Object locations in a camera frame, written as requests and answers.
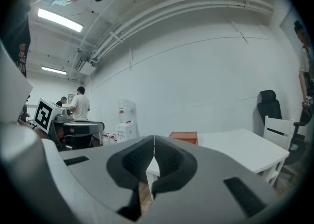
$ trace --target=white wall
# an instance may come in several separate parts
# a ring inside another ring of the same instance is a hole
[[[290,11],[291,2],[290,0],[274,0],[274,7],[275,7],[274,13],[269,23],[269,28],[271,30],[269,37],[272,38],[272,40],[274,40],[278,44],[278,46],[280,46],[283,49],[287,61],[289,61],[290,65],[293,67],[293,71],[290,72],[290,75],[293,76],[296,80],[298,80],[300,67],[300,52],[296,52],[295,48],[291,45],[289,39],[284,33],[284,30],[280,27],[280,25],[282,24],[282,22],[284,21],[284,19],[286,18],[287,14]],[[293,28],[294,21],[295,20],[286,20],[285,24],[286,26],[289,26],[288,23],[290,23],[290,26]],[[302,110],[301,105],[303,101],[299,83],[298,86],[299,88],[296,89],[296,94],[295,96],[293,96],[294,100],[292,102],[294,104],[290,107],[291,115],[295,115],[293,117],[295,121],[298,121],[300,119]],[[306,127],[300,127],[298,133],[305,135]]]
[[[78,87],[81,86],[80,83],[74,83],[63,78],[55,78],[32,72],[27,72],[27,80],[33,86],[33,90],[26,104],[33,106],[38,104],[41,97],[56,103],[63,96],[68,98],[69,94],[76,94]],[[33,106],[27,107],[27,112],[31,118],[34,117],[36,110]]]
[[[256,13],[215,8],[181,14],[137,33],[111,51],[87,80],[89,118],[113,133],[118,100],[129,98],[136,103],[141,136],[237,128],[262,134],[256,105],[266,89],[277,93],[285,119],[298,118],[299,83],[291,74],[297,68],[265,23]]]
[[[299,13],[296,11],[295,7],[291,8],[291,11],[285,18],[285,21],[281,25],[283,32],[285,33],[289,43],[293,47],[295,53],[297,54],[299,60],[301,59],[301,50],[303,47],[303,43],[298,39],[295,30],[294,30],[294,22],[299,21],[302,25],[304,25]]]

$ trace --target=orange box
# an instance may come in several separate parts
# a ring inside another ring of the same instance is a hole
[[[198,145],[197,132],[172,132],[169,137]]]

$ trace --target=white table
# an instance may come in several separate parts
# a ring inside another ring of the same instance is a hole
[[[278,163],[283,165],[289,152],[272,142],[246,130],[198,134],[198,145],[220,151],[254,173],[264,171],[268,182],[273,178]],[[159,177],[159,166],[155,158],[146,170],[150,190]]]

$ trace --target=water bottle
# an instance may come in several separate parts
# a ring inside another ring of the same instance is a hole
[[[110,141],[110,143],[109,144],[115,144],[116,143],[116,141],[114,140],[114,136],[111,136],[111,137],[109,137],[109,141]]]
[[[108,144],[108,135],[107,134],[105,134],[105,135],[103,135],[103,145],[107,145]]]
[[[119,106],[119,121],[123,124],[133,121],[133,111],[135,108],[134,102],[129,99],[120,100]]]
[[[110,138],[110,134],[109,134],[109,133],[107,133],[107,144],[111,144],[110,140],[111,140],[111,138]]]

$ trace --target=office chair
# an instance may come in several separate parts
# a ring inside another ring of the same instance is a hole
[[[262,121],[265,125],[265,117],[268,115],[268,117],[276,118],[276,119],[283,119],[281,115],[280,110],[280,104],[279,101],[276,99],[276,93],[273,90],[264,90],[260,92],[262,101],[257,104],[258,111],[261,115]],[[308,114],[304,114],[302,110],[300,122],[295,122],[293,125],[295,126],[293,137],[291,139],[291,144],[289,147],[289,156],[286,158],[284,162],[284,166],[286,165],[292,165],[295,162],[297,162],[303,153],[306,150],[306,144],[304,141],[297,139],[297,132],[300,126],[305,126],[309,123],[311,116]],[[274,131],[269,129],[270,131],[276,132],[277,134],[283,135],[283,133]],[[282,167],[281,172],[289,175],[289,182],[292,182],[295,174],[285,167]]]

